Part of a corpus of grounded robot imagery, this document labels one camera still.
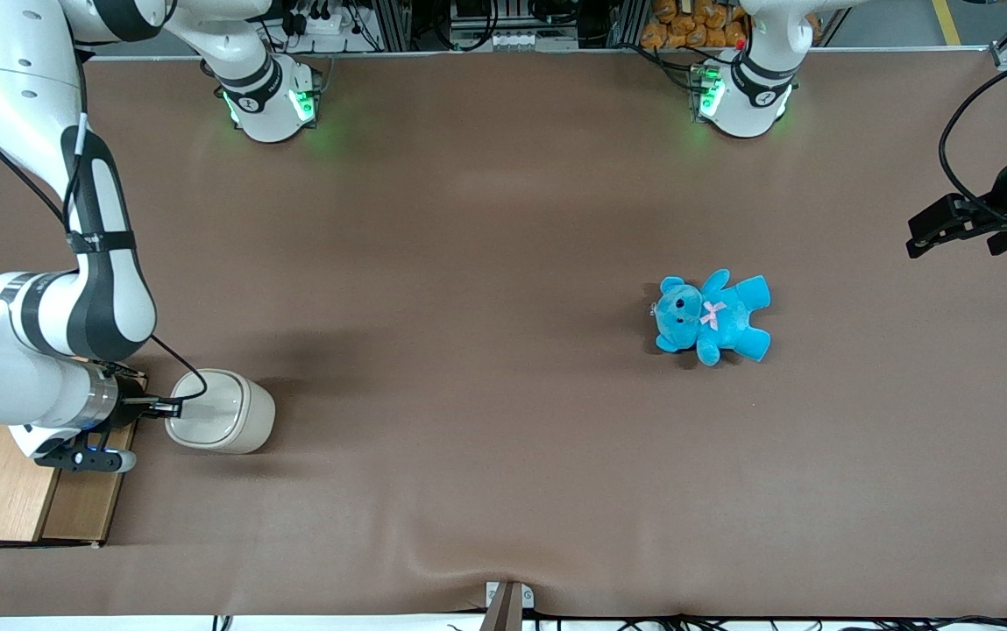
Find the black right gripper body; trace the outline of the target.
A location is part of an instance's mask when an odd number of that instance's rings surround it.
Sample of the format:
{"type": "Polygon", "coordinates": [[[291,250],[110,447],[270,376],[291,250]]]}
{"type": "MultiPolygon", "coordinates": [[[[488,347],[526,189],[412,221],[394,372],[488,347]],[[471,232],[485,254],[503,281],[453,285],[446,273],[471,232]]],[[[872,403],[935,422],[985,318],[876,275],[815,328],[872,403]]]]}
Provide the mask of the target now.
{"type": "Polygon", "coordinates": [[[110,428],[131,426],[152,410],[152,396],[147,392],[149,379],[144,374],[115,374],[117,400],[110,413],[110,428]]]}

